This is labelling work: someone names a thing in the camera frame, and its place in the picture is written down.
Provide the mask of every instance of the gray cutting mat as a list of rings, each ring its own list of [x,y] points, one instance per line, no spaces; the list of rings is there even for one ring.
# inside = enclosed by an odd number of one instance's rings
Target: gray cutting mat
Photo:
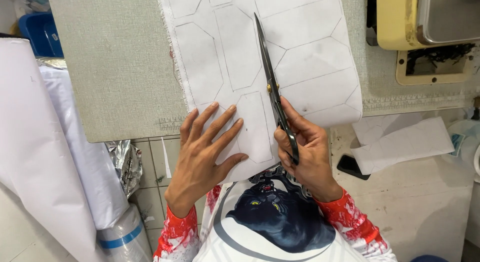
[[[178,134],[186,115],[157,0],[50,0],[90,142]],[[400,86],[395,51],[365,42],[367,0],[342,0],[364,116],[472,105],[480,75]],[[475,71],[480,59],[475,58]]]

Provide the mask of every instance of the person's right hand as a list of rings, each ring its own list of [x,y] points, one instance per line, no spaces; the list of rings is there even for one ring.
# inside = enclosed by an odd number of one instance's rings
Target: person's right hand
[[[342,198],[343,189],[332,176],[328,157],[328,137],[325,129],[303,118],[292,105],[280,97],[293,133],[296,133],[300,162],[292,163],[290,141],[285,131],[277,128],[278,156],[285,170],[303,184],[319,202],[332,202]]]

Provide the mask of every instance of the wrist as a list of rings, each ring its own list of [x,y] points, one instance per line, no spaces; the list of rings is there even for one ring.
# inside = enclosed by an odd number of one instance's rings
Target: wrist
[[[186,193],[170,186],[165,191],[165,201],[173,215],[179,219],[185,218],[195,204]]]
[[[343,188],[334,180],[321,188],[310,190],[312,196],[321,203],[330,203],[343,197]]]

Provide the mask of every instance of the white fabric roll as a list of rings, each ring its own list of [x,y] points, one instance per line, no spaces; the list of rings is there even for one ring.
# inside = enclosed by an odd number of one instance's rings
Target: white fabric roll
[[[0,180],[75,259],[104,262],[82,184],[32,47],[25,39],[3,38],[0,51]]]
[[[68,71],[41,66],[40,72],[67,138],[95,228],[112,227],[129,206],[107,148],[104,143],[87,142]]]
[[[129,209],[114,227],[98,232],[100,246],[111,262],[151,262],[152,251],[137,206]]]

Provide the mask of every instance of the blue tape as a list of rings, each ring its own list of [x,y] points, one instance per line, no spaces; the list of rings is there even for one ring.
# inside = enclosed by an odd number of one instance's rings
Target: blue tape
[[[142,221],[140,220],[140,223],[138,224],[138,226],[129,234],[116,240],[99,240],[100,246],[104,249],[113,249],[113,248],[126,245],[127,243],[132,241],[134,238],[136,238],[140,234],[142,227],[143,227],[143,224],[142,224]]]

